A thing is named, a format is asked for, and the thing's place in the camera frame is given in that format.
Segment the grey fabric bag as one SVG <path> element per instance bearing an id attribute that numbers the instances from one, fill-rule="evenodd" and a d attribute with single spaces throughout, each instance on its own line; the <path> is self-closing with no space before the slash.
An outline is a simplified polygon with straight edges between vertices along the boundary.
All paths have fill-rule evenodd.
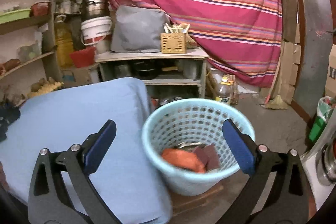
<path id="1" fill-rule="evenodd" d="M 120 6 L 116 11 L 116 23 L 111 51 L 117 53 L 153 53 L 161 51 L 161 34 L 169 17 L 157 9 Z"/>

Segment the maroon scouring pad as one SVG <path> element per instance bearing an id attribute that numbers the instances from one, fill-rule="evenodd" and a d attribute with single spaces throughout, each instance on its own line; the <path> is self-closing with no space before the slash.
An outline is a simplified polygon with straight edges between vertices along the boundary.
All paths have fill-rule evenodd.
<path id="1" fill-rule="evenodd" d="M 209 161 L 209 156 L 203 150 L 203 147 L 197 146 L 193 149 L 193 153 L 197 156 L 197 158 L 202 162 L 203 165 L 207 165 Z"/>
<path id="2" fill-rule="evenodd" d="M 215 145 L 210 144 L 210 145 L 205 146 L 203 148 L 203 152 L 208 157 L 208 161 L 206 163 L 207 172 L 219 169 L 221 164 L 220 164 L 219 155 L 216 151 Z"/>

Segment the orange mesh bag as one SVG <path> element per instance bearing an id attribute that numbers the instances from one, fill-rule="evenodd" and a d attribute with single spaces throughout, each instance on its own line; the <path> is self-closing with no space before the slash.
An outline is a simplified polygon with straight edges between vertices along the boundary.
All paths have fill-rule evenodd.
<path id="1" fill-rule="evenodd" d="M 195 173 L 206 173 L 206 167 L 202 161 L 192 152 L 181 149 L 166 148 L 161 157 L 169 164 L 181 169 L 187 169 Z"/>

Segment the straw broom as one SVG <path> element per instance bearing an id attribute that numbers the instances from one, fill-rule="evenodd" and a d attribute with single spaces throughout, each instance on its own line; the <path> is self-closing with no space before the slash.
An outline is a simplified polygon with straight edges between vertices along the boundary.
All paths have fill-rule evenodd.
<path id="1" fill-rule="evenodd" d="M 280 96 L 280 94 L 274 96 L 273 98 L 272 93 L 274 92 L 274 87 L 276 84 L 276 80 L 278 77 L 278 73 L 280 71 L 280 67 L 281 67 L 281 60 L 278 61 L 278 65 L 276 68 L 276 74 L 274 75 L 271 87 L 269 89 L 268 95 L 264 101 L 264 107 L 266 109 L 270 109 L 270 110 L 286 110 L 288 108 L 288 104 L 286 102 L 284 102 Z"/>

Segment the red plastic basket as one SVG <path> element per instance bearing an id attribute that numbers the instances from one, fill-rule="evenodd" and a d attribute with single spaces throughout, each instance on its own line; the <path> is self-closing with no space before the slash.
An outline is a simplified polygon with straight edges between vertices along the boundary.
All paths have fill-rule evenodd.
<path id="1" fill-rule="evenodd" d="M 88 47 L 83 50 L 70 53 L 70 58 L 76 68 L 83 68 L 95 63 L 95 48 Z"/>

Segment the light blue plastic basket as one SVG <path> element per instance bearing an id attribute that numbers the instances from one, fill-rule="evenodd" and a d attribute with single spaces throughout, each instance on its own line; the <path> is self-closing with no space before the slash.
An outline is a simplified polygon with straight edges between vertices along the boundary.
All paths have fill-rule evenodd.
<path id="1" fill-rule="evenodd" d="M 227 119 L 231 119 L 241 133 L 256 139 L 254 128 L 243 113 L 214 100 L 190 98 L 174 101 L 158 108 L 147 118 L 142 128 L 144 151 L 173 192 L 197 196 L 239 171 L 240 166 L 222 133 Z M 184 141 L 214 145 L 219 156 L 219 170 L 204 174 L 190 172 L 161 157 L 164 149 Z"/>

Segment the wall shelf boards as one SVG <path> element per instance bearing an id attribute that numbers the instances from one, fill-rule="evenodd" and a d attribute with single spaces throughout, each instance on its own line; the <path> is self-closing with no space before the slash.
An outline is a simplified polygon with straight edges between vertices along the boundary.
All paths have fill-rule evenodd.
<path id="1" fill-rule="evenodd" d="M 18 69 L 29 65 L 37 60 L 42 60 L 43 68 L 45 70 L 47 77 L 52 77 L 53 79 L 60 81 L 62 79 L 62 73 L 58 65 L 58 58 L 56 56 L 56 46 L 55 46 L 55 32 L 54 32 L 54 0 L 50 0 L 49 11 L 46 15 L 33 15 L 30 12 L 30 16 L 26 18 L 12 20 L 1 24 L 1 35 L 14 34 L 18 30 L 22 30 L 29 27 L 41 27 L 45 24 L 48 25 L 48 29 L 43 35 L 42 50 L 46 53 L 34 57 L 29 61 L 22 62 L 20 65 L 14 67 L 11 70 L 4 71 L 1 70 L 1 79 L 14 73 Z"/>

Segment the cardboard box under basket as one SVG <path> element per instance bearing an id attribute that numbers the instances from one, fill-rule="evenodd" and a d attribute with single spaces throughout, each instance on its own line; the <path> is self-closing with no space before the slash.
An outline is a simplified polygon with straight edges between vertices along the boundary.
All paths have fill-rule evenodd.
<path id="1" fill-rule="evenodd" d="M 100 82 L 100 70 L 98 64 L 88 67 L 71 67 L 62 70 L 62 82 L 65 88 L 96 84 Z"/>

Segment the yellow egg tray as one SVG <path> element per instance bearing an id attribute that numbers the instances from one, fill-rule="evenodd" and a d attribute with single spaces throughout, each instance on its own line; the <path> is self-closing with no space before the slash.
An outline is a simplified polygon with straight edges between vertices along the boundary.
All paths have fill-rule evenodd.
<path id="1" fill-rule="evenodd" d="M 58 81 L 54 83 L 46 82 L 44 85 L 41 85 L 40 83 L 34 83 L 30 87 L 31 91 L 27 94 L 27 98 L 30 99 L 40 95 L 54 92 L 56 90 L 61 89 L 63 85 L 64 84 L 62 82 Z"/>

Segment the cooking oil bottle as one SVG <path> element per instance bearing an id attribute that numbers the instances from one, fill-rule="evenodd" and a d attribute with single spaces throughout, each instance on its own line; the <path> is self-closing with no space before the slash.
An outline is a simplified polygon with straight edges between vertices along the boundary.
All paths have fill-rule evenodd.
<path id="1" fill-rule="evenodd" d="M 215 100 L 217 102 L 230 105 L 233 94 L 234 82 L 230 80 L 227 76 L 223 76 L 220 84 L 218 85 Z"/>

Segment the large yellow oil jug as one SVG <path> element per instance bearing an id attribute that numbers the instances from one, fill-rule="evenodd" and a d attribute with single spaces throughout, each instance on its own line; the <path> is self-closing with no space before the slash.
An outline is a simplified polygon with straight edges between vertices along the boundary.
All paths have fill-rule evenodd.
<path id="1" fill-rule="evenodd" d="M 60 14 L 54 20 L 54 33 L 56 44 L 56 55 L 61 69 L 71 67 L 73 61 L 70 54 L 74 52 L 72 33 L 68 24 L 65 23 L 66 15 Z"/>

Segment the yellow chopstick basket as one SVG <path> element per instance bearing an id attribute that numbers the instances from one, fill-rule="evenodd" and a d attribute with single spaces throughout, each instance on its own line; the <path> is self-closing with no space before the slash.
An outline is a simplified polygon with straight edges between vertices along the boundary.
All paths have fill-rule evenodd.
<path id="1" fill-rule="evenodd" d="M 163 25 L 164 33 L 161 34 L 161 52 L 164 54 L 185 54 L 187 51 L 186 35 L 190 25 L 186 23 Z"/>

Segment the steel pot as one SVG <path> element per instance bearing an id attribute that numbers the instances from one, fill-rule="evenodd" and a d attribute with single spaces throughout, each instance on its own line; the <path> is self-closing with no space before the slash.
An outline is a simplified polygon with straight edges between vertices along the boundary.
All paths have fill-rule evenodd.
<path id="1" fill-rule="evenodd" d="M 80 11 L 82 21 L 109 16 L 109 0 L 83 0 Z"/>

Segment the grey metal door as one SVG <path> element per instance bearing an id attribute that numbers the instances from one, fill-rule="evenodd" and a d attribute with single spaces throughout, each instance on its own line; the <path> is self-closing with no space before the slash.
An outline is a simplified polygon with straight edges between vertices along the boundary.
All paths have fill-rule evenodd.
<path id="1" fill-rule="evenodd" d="M 301 63 L 292 108 L 313 123 L 319 99 L 325 94 L 329 54 L 334 43 L 335 0 L 297 0 Z"/>

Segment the white plastic bucket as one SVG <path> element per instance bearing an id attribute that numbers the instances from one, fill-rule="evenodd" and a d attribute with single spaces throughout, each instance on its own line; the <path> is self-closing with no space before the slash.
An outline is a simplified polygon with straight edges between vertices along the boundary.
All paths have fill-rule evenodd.
<path id="1" fill-rule="evenodd" d="M 100 55 L 110 51 L 112 42 L 112 19 L 101 16 L 81 23 L 81 42 L 88 47 L 95 48 L 95 54 Z"/>

